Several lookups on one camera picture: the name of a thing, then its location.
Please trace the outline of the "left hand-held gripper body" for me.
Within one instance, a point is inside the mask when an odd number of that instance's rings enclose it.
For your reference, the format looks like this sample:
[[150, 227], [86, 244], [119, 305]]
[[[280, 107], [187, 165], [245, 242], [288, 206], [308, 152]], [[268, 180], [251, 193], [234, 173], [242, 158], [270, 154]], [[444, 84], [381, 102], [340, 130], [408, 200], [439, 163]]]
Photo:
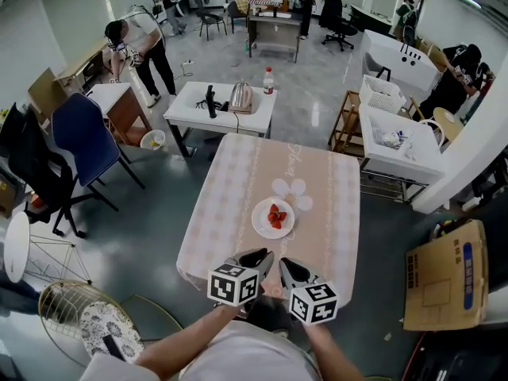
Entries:
[[223, 263], [209, 271], [207, 298], [228, 306], [243, 306], [256, 299], [260, 273], [256, 269]]

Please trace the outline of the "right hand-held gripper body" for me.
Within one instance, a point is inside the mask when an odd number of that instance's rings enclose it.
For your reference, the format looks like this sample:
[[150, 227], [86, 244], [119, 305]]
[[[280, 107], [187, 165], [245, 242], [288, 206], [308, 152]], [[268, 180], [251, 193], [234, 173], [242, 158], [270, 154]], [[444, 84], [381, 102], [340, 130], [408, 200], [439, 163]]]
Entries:
[[337, 317], [339, 297], [331, 282], [291, 290], [289, 313], [303, 325], [317, 325]]

